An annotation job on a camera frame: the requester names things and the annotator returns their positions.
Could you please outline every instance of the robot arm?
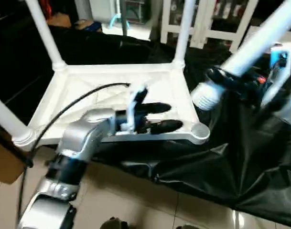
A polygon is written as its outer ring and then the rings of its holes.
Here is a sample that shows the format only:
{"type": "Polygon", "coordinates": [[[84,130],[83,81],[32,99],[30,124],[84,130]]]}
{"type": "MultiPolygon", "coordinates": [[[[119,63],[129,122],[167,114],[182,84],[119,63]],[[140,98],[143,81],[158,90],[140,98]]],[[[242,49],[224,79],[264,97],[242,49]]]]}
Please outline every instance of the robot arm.
{"type": "Polygon", "coordinates": [[[224,91],[231,91],[257,111],[273,114],[291,125],[291,92],[285,93],[282,88],[291,77],[290,42],[277,43],[270,49],[270,69],[268,77],[253,71],[237,77],[219,67],[208,69],[208,81],[192,92],[194,104],[210,110],[224,91]]]}
{"type": "Polygon", "coordinates": [[[142,104],[148,90],[142,86],[132,93],[127,110],[94,109],[68,125],[50,163],[46,175],[17,225],[18,229],[70,229],[76,199],[86,167],[103,138],[121,134],[150,135],[172,132],[181,121],[164,120],[151,123],[147,114],[163,113],[171,106],[162,103],[142,104]]]}
{"type": "Polygon", "coordinates": [[[115,133],[112,109],[88,111],[65,130],[46,175],[27,206],[18,229],[70,229],[81,179],[102,138],[115,133]]]}

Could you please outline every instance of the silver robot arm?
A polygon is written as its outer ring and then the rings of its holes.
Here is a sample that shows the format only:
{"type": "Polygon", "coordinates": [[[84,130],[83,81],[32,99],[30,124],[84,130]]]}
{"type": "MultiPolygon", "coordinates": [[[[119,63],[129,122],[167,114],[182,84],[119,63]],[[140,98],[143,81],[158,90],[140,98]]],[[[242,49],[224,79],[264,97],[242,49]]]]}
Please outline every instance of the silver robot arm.
{"type": "Polygon", "coordinates": [[[73,227],[75,200],[87,164],[102,138],[115,133],[116,113],[112,109],[88,111],[69,124],[57,156],[28,204],[18,229],[70,229],[73,227]]]}

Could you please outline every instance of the floor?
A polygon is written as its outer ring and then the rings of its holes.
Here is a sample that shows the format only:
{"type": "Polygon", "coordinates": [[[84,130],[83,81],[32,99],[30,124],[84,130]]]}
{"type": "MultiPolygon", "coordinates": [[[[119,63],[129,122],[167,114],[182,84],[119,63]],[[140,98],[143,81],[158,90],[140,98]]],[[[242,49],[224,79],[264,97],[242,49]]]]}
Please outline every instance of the floor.
{"type": "MultiPolygon", "coordinates": [[[[29,170],[23,206],[25,207],[40,178],[44,161],[54,151],[42,147],[29,170]]],[[[12,185],[0,183],[0,228],[15,225],[20,179],[12,185]]],[[[137,229],[175,229],[191,224],[199,229],[234,229],[234,212],[226,207],[175,192],[164,186],[134,177],[105,165],[88,167],[81,189],[73,204],[78,207],[75,229],[98,229],[111,217],[127,221],[137,229]]],[[[240,229],[288,229],[288,227],[239,214],[240,229]]]]}

